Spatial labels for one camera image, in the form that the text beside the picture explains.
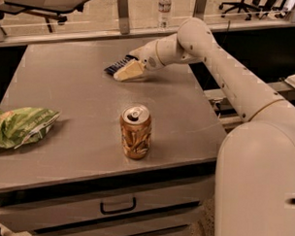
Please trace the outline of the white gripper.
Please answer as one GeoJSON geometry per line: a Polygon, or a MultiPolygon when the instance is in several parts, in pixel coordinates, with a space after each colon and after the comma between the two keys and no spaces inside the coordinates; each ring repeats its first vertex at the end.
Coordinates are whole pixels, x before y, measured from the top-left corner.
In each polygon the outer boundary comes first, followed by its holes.
{"type": "Polygon", "coordinates": [[[164,64],[158,57],[157,43],[148,42],[145,45],[129,52],[129,55],[137,57],[139,60],[129,62],[124,68],[120,68],[113,77],[121,82],[137,78],[147,69],[148,71],[156,71],[162,69],[164,64]]]}

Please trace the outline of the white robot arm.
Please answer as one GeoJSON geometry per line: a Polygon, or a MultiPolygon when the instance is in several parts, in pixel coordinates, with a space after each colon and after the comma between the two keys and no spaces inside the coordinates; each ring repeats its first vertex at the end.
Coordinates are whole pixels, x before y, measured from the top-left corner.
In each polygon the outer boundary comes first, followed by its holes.
{"type": "Polygon", "coordinates": [[[187,19],[177,33],[130,51],[114,77],[197,61],[243,121],[219,149],[214,236],[295,236],[295,107],[225,51],[206,23],[187,19]]]}

